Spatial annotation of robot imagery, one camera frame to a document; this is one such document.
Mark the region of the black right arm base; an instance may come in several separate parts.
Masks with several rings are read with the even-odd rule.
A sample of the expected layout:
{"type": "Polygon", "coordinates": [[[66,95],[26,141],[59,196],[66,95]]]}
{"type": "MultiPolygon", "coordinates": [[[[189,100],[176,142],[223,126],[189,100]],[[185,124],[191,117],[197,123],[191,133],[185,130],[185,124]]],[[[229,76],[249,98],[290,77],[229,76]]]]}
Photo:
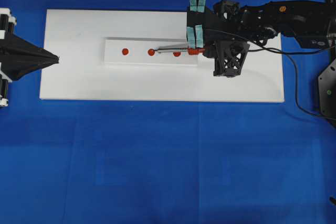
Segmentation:
{"type": "Polygon", "coordinates": [[[320,112],[335,127],[335,60],[318,76],[318,90],[320,112]]]}

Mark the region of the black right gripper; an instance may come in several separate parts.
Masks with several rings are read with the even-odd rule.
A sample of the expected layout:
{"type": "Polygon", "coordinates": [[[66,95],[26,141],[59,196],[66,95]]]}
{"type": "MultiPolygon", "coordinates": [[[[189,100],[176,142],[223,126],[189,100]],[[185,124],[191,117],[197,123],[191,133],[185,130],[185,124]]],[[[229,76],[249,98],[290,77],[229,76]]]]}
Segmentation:
{"type": "Polygon", "coordinates": [[[238,22],[234,16],[238,14],[239,3],[221,0],[213,6],[206,7],[206,0],[189,0],[187,8],[186,35],[189,48],[206,48],[203,56],[215,58],[216,41],[239,41],[238,22]]]}

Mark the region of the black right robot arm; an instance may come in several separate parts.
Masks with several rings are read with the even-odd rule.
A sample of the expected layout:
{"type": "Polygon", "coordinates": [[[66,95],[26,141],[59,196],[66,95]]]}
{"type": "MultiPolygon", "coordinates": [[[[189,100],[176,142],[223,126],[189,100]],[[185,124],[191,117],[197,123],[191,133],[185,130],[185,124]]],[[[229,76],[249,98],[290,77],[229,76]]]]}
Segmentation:
{"type": "Polygon", "coordinates": [[[315,52],[335,47],[334,3],[300,0],[240,6],[221,0],[210,9],[205,2],[190,0],[186,23],[189,47],[205,48],[207,58],[223,61],[242,52],[248,42],[264,47],[278,35],[315,52]]]}

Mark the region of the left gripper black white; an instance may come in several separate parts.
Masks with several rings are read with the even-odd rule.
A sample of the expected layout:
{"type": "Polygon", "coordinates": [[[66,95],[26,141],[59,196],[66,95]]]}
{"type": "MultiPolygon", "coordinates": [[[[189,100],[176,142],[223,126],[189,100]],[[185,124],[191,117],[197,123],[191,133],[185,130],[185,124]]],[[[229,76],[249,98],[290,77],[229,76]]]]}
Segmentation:
{"type": "Polygon", "coordinates": [[[9,8],[1,8],[1,50],[8,55],[30,56],[46,61],[8,61],[1,63],[1,108],[8,106],[8,85],[21,77],[59,63],[59,57],[14,35],[17,20],[9,8]]]}

